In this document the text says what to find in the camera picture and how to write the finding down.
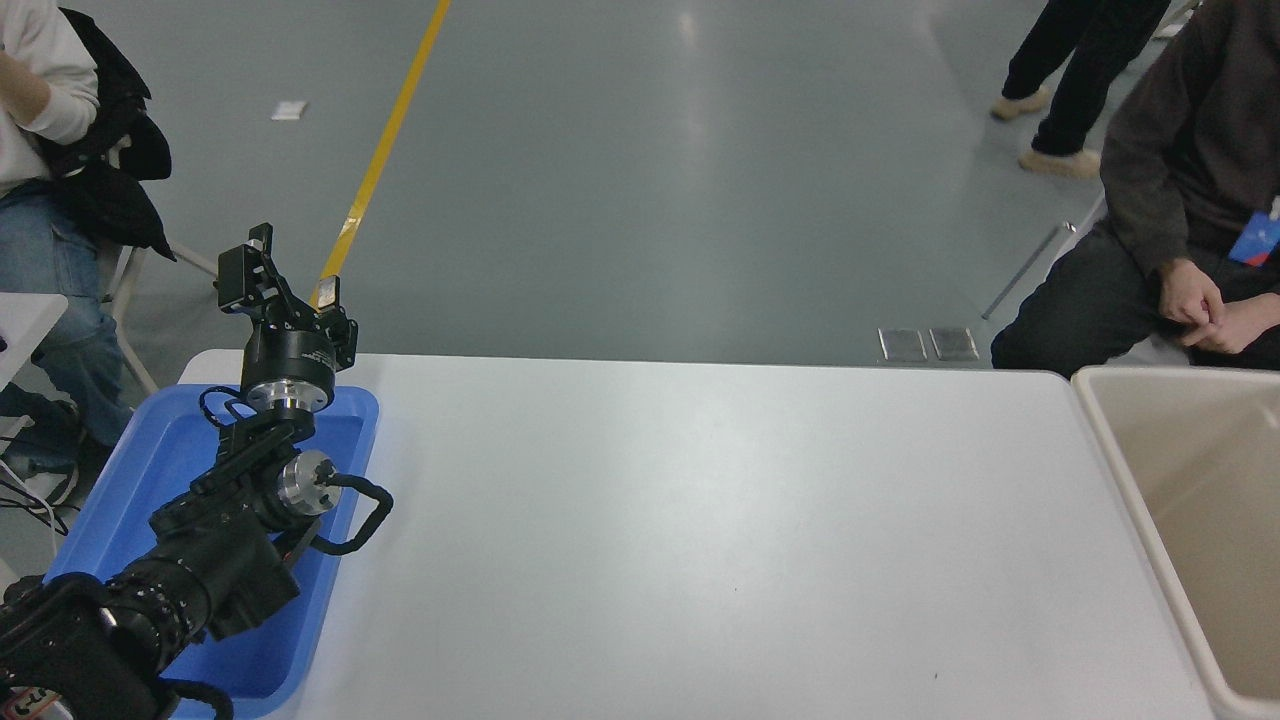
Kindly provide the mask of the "person's left hand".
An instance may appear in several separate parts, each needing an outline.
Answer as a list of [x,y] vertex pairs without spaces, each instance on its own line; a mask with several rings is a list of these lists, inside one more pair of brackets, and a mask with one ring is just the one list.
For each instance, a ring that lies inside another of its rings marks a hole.
[[1277,324],[1279,296],[1267,292],[1224,304],[1217,320],[1188,331],[1180,342],[1188,348],[1234,355],[1243,352]]

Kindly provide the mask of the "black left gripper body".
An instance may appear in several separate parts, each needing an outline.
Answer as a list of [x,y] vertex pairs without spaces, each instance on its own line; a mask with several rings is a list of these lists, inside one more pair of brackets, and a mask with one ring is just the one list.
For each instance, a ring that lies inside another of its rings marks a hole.
[[252,324],[239,387],[244,393],[283,380],[301,382],[333,395],[338,373],[334,343],[320,331]]

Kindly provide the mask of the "person's hand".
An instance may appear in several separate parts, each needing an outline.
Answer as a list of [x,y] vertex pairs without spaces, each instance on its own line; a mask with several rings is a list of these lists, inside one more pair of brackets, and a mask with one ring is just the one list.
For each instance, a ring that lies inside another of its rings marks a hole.
[[51,102],[51,86],[24,63],[1,50],[1,102],[18,126],[32,126]]

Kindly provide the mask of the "person's right hand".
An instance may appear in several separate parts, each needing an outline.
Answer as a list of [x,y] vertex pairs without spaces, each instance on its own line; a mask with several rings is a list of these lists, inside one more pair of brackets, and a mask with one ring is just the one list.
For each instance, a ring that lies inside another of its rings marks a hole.
[[1174,258],[1157,268],[1158,313],[1162,318],[1203,328],[1221,325],[1225,304],[1217,284],[1189,258]]

